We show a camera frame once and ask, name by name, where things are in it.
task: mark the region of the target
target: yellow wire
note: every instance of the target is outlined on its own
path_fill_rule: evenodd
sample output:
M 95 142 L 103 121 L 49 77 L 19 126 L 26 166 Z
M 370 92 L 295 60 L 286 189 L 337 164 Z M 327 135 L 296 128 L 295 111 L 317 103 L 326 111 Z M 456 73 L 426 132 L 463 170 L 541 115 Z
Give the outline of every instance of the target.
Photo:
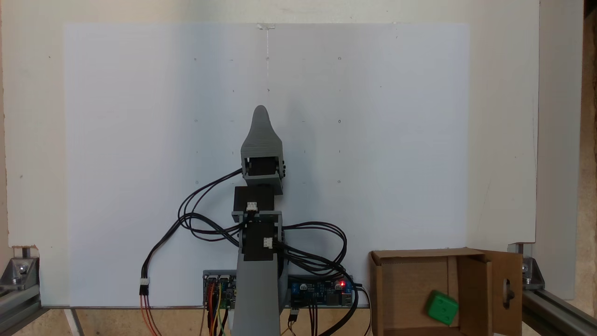
M 220 302 L 222 300 L 222 286 L 220 285 L 220 295 L 218 297 L 218 305 L 216 306 L 217 314 L 220 314 Z M 216 327 L 216 319 L 211 323 L 211 330 L 215 331 L 214 328 Z
M 220 284 L 220 295 L 218 298 L 218 322 L 220 323 L 220 330 L 222 331 L 222 335 L 226 336 L 224 332 L 224 326 L 222 325 L 222 319 L 220 318 L 220 302 L 222 301 L 222 284 Z

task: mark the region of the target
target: red wire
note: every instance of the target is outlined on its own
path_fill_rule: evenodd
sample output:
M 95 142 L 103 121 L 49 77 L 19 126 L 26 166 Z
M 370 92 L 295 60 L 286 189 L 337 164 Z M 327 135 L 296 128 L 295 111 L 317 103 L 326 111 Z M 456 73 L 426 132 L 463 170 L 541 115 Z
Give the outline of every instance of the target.
M 146 310 L 147 310 L 147 315 L 148 315 L 148 320 L 151 318 L 150 321 L 150 325 L 153 324 L 153 327 L 155 328 L 155 332 L 159 335 L 162 336 L 162 333 L 159 331 L 158 329 L 158 325 L 155 324 L 155 321 L 153 320 L 153 314 L 151 313 L 151 306 L 149 305 L 149 296 L 145 296 L 145 305 L 146 305 Z
M 211 315 L 211 311 L 213 309 L 213 307 L 211 305 L 211 297 L 214 295 L 214 287 L 216 287 L 214 284 L 210 284 L 210 294 L 209 294 L 209 297 L 208 297 L 208 305 L 210 307 L 210 315 Z M 213 330 L 212 330 L 213 325 L 214 325 L 213 323 L 209 323 L 209 325 L 207 326 L 208 329 L 210 330 L 210 336 L 212 336 L 214 334 Z
M 153 331 L 153 329 L 149 326 L 149 323 L 147 322 L 147 319 L 145 318 L 145 312 L 143 311 L 143 296 L 142 295 L 139 295 L 139 306 L 141 307 L 141 315 L 143 316 L 143 321 L 145 322 L 147 329 L 149 330 L 149 332 L 151 332 L 151 334 L 153 336 L 157 336 L 155 334 L 155 332 Z

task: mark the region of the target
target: wire connector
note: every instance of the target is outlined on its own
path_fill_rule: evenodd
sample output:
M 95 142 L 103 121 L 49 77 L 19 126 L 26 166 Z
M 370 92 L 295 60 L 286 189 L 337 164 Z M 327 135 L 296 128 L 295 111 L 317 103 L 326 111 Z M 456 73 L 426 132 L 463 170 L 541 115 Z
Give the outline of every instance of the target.
M 297 321 L 297 319 L 299 318 L 299 314 L 298 314 L 299 311 L 298 310 L 299 310 L 298 308 L 294 308 L 294 307 L 290 308 L 290 315 L 288 315 L 288 322 L 289 323 Z
M 142 277 L 139 286 L 139 295 L 149 295 L 149 278 Z
M 247 211 L 257 211 L 257 202 L 247 202 Z
M 268 249 L 273 249 L 273 238 L 264 238 L 263 239 L 263 247 Z

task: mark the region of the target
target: black wire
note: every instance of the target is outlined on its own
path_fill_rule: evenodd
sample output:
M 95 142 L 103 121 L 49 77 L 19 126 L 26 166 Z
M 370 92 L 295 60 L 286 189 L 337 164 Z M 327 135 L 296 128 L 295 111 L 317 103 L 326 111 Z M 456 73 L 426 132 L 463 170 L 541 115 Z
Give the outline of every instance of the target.
M 235 170 L 234 172 L 223 176 L 209 184 L 204 185 L 203 187 L 195 190 L 191 195 L 187 196 L 187 198 L 182 202 L 182 204 L 179 207 L 179 218 L 178 220 L 176 220 L 176 222 L 174 222 L 174 224 L 168 229 L 168 231 L 166 232 L 166 234 L 162 237 L 162 239 L 160 239 L 158 241 L 158 243 L 151 249 L 151 251 L 149 252 L 149 255 L 147 256 L 147 258 L 145 259 L 145 262 L 143 263 L 143 266 L 141 268 L 141 278 L 147 278 L 148 276 L 148 272 L 149 272 L 149 262 L 151 261 L 151 258 L 153 256 L 153 253 L 155 251 L 157 251 L 168 239 L 170 239 L 170 237 L 172 237 L 172 235 L 174 234 L 174 232 L 176 232 L 176 230 L 183 225 L 183 223 L 187 224 L 187 220 L 189 220 L 188 225 L 185 225 L 185 228 L 189 228 L 191 229 L 192 227 L 190 226 L 190 220 L 193 218 L 196 219 L 200 219 L 204 222 L 206 222 L 208 225 L 212 226 L 214 228 L 214 231 L 209 231 L 209 233 L 207 232 L 201 232 L 204 234 L 222 234 L 224 235 L 224 237 L 228 240 L 230 240 L 232 243 L 234 243 L 234 241 L 236 241 L 230 234 L 228 231 L 225 232 L 225 229 L 222 229 L 222 227 L 220 227 L 219 225 L 217 225 L 214 221 L 210 220 L 209 218 L 200 215 L 198 213 L 186 213 L 186 209 L 189 205 L 189 203 L 192 201 L 192 199 L 199 194 L 201 191 L 208 189 L 205 193 L 203 193 L 203 195 L 201 196 L 201 198 L 203 198 L 203 196 L 206 195 L 206 193 L 211 190 L 214 186 L 216 186 L 219 183 L 222 183 L 238 174 L 240 174 L 242 172 L 242 169 L 238 169 Z
M 312 268 L 309 267 L 309 264 L 313 264 L 313 263 L 325 264 L 325 265 L 329 266 L 330 269 L 333 269 L 336 272 L 343 274 L 345 276 L 345 278 L 352 285 L 352 288 L 357 288 L 356 283 L 354 282 L 352 277 L 347 273 L 346 269 L 341 264 L 331 261 L 331 260 L 328 260 L 322 256 L 314 255 L 311 253 L 307 253 L 305 251 L 301 251 L 296 248 L 292 248 L 291 246 L 288 246 L 288 245 L 278 242 L 278 241 L 275 241 L 274 243 L 275 243 L 276 248 L 280 249 L 279 253 L 283 254 L 287 260 L 289 260 L 290 262 L 292 262 L 295 265 L 298 265 L 301 268 L 303 268 L 303 266 L 306 266 L 306 268 L 304 268 L 304 270 L 311 271 Z M 358 306 L 358 303 L 359 303 L 359 294 L 358 294 L 358 291 L 355 291 L 353 303 L 350 306 L 350 309 L 348 310 L 346 315 L 344 315 L 344 317 L 342 317 L 342 319 L 340 319 L 340 321 L 338 321 L 336 324 L 334 324 L 332 327 L 330 327 L 329 329 L 327 329 L 326 331 L 324 331 L 323 333 L 321 333 L 318 336 L 330 336 L 333 333 L 335 333 L 336 331 L 338 331 L 354 315 L 356 308 Z
M 226 312 L 224 313 L 224 319 L 222 320 L 222 327 L 220 328 L 220 333 L 218 336 L 222 336 L 224 334 L 224 326 L 226 326 L 226 321 L 228 320 L 228 308 L 226 308 Z
M 315 320 L 313 319 L 313 312 L 311 310 L 311 302 L 309 302 L 309 322 L 311 324 L 311 336 L 315 336 Z
M 317 332 L 317 325 L 319 324 L 319 310 L 317 308 L 317 298 L 314 299 L 315 302 L 315 335 L 318 334 Z
M 365 296 L 367 297 L 367 302 L 369 302 L 369 309 L 373 309 L 373 307 L 371 306 L 371 298 L 369 297 L 369 294 L 367 294 L 367 292 L 363 288 L 356 288 L 355 290 L 361 291 L 365 294 Z M 369 334 L 369 330 L 371 330 L 371 323 L 373 323 L 373 321 L 371 320 L 371 312 L 369 312 L 369 325 L 367 326 L 367 330 L 365 331 L 363 336 L 367 336 L 367 334 Z
M 327 232 L 334 233 L 339 238 L 342 239 L 342 250 L 340 253 L 334 258 L 333 262 L 336 264 L 341 263 L 346 256 L 347 250 L 347 238 L 344 233 L 338 226 L 326 222 L 304 222 L 296 225 L 289 225 L 286 227 L 282 227 L 283 230 L 323 230 Z M 313 282 L 313 281 L 325 281 L 325 280 L 337 280 L 343 277 L 341 272 L 335 271 L 333 268 L 329 268 L 328 265 L 321 262 L 313 262 L 313 261 L 298 261 L 296 260 L 297 266 L 307 270 L 311 274 L 314 274 L 320 279 L 313 280 L 309 278 L 304 278 L 300 276 L 289 276 L 291 279 L 301 280 L 303 282 Z

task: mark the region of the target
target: robotic arm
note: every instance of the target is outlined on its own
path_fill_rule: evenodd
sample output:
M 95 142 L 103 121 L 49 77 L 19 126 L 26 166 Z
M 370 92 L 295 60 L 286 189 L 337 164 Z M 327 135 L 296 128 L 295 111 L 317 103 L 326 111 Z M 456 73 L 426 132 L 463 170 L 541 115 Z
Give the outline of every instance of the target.
M 233 330 L 235 336 L 278 336 L 279 315 L 290 292 L 288 263 L 272 246 L 275 240 L 284 242 L 282 212 L 274 209 L 274 197 L 282 195 L 286 166 L 282 141 L 264 106 L 253 112 L 241 160 L 247 186 L 235 188 L 232 212 L 241 224 Z

